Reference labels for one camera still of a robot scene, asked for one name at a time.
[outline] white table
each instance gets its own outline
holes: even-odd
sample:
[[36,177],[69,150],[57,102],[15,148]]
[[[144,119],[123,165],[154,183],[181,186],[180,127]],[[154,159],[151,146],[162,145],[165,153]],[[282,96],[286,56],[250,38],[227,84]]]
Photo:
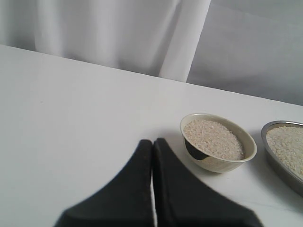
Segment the white table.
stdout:
[[[268,167],[260,138],[267,122],[303,122],[302,106],[0,46],[0,107],[0,226],[52,226],[108,183],[140,139],[157,137],[266,227],[302,226],[303,198]],[[257,156],[225,174],[193,164],[179,122],[196,112],[246,129]]]

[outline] bowl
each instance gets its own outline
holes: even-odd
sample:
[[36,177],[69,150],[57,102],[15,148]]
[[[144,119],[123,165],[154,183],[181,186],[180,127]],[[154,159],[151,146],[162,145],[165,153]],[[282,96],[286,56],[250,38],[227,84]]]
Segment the bowl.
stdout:
[[[207,120],[207,121],[218,122],[224,125],[241,142],[243,146],[245,158],[242,160],[228,160],[202,152],[198,147],[196,147],[193,143],[189,141],[189,139],[184,133],[184,127],[193,120]],[[236,125],[235,123],[225,118],[216,115],[207,114],[207,113],[205,114],[194,113],[187,115],[181,120],[180,129],[183,135],[187,154],[190,157],[190,159],[198,166],[211,172],[216,172],[216,173],[229,172],[239,167],[244,162],[253,159],[257,153],[257,146],[254,139],[243,128],[241,128],[240,126]]]
[[266,134],[269,130],[283,127],[283,126],[292,126],[292,127],[303,127],[303,123],[299,122],[290,122],[290,121],[274,121],[269,122],[262,128],[261,137],[265,147],[266,159],[271,168],[275,173],[280,177],[284,183],[286,183],[291,189],[297,192],[303,197],[303,180],[298,177],[294,172],[292,172],[280,159],[274,154],[272,149],[270,149]]

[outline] bowl rim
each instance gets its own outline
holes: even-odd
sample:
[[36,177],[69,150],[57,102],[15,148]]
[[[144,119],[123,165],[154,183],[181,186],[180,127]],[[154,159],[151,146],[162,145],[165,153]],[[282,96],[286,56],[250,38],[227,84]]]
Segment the bowl rim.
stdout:
[[269,127],[273,126],[275,124],[294,124],[294,125],[300,125],[303,127],[303,123],[300,122],[292,122],[292,121],[273,121],[273,122],[269,122],[266,125],[263,126],[262,130],[261,130],[261,137],[263,140],[263,144],[265,147],[266,152],[275,160],[275,162],[277,162],[289,175],[291,175],[293,178],[295,178],[297,181],[299,181],[301,184],[303,184],[303,179],[301,179],[299,176],[297,176],[292,170],[290,170],[287,165],[285,165],[282,161],[280,161],[280,159],[278,158],[278,156],[272,151],[272,149],[270,148],[270,146],[267,143],[267,139],[266,139],[266,134],[269,131]]
[[[188,118],[188,117],[190,117],[190,116],[195,116],[195,115],[207,115],[207,116],[211,116],[211,117],[215,117],[215,118],[219,118],[219,119],[221,119],[221,120],[223,120],[223,121],[226,121],[226,122],[228,122],[228,123],[230,123],[230,124],[233,124],[233,125],[235,125],[236,127],[238,127],[239,129],[241,129],[241,131],[244,133],[244,134],[246,134],[247,136],[248,136],[248,138],[250,139],[250,141],[251,141],[251,143],[252,143],[252,145],[253,145],[253,153],[249,156],[249,157],[247,157],[247,158],[245,158],[245,159],[241,159],[241,160],[229,160],[229,159],[224,159],[224,158],[220,158],[220,157],[216,157],[216,156],[214,156],[214,155],[212,155],[212,154],[209,154],[209,153],[206,153],[206,152],[202,152],[201,151],[201,149],[199,149],[198,147],[196,147],[192,142],[190,142],[189,141],[189,139],[188,139],[188,137],[185,135],[185,133],[184,133],[184,131],[183,131],[183,129],[182,129],[182,122],[186,119],[186,118]],[[228,120],[228,119],[226,119],[226,118],[223,118],[223,117],[220,117],[220,116],[218,116],[218,115],[214,115],[214,114],[211,114],[211,113],[191,113],[191,114],[188,114],[188,115],[186,115],[185,117],[183,117],[182,118],[182,120],[181,120],[181,122],[180,122],[180,130],[181,130],[181,133],[182,133],[182,136],[194,147],[194,148],[196,148],[197,150],[199,150],[200,152],[202,152],[202,153],[204,153],[204,154],[206,154],[206,155],[208,155],[208,156],[211,156],[211,157],[213,157],[213,158],[216,158],[216,159],[219,159],[219,160],[222,160],[222,161],[225,161],[225,162],[232,162],[232,163],[243,163],[243,162],[247,162],[247,161],[249,161],[249,160],[252,160],[254,157],[255,157],[255,155],[256,155],[256,153],[257,153],[257,145],[256,145],[256,142],[254,141],[254,139],[252,138],[252,136],[247,132],[247,131],[245,131],[242,127],[240,127],[239,125],[237,125],[236,123],[234,123],[234,122],[232,122],[232,121],[230,121],[230,120]]]

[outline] uncooked rice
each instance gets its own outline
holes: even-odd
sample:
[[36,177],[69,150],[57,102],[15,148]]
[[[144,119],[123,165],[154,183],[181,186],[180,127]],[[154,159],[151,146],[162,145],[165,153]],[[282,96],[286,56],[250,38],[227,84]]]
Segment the uncooked rice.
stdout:
[[266,140],[280,161],[303,179],[303,128],[284,126],[271,129]]
[[183,129],[189,142],[203,153],[227,160],[244,159],[237,137],[218,122],[193,120]]

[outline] metal tray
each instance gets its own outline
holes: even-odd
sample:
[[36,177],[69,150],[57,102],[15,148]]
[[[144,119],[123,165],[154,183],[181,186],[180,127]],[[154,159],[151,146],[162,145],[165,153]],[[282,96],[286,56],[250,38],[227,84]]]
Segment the metal tray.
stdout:
[[296,193],[303,197],[303,179],[294,174],[285,164],[283,164],[278,157],[274,154],[274,152],[270,149],[267,140],[266,134],[269,130],[283,127],[283,126],[291,126],[291,127],[303,127],[303,123],[299,122],[290,122],[290,121],[275,121],[270,122],[264,125],[261,131],[261,137],[266,150],[266,157],[269,165],[273,168],[275,173]]

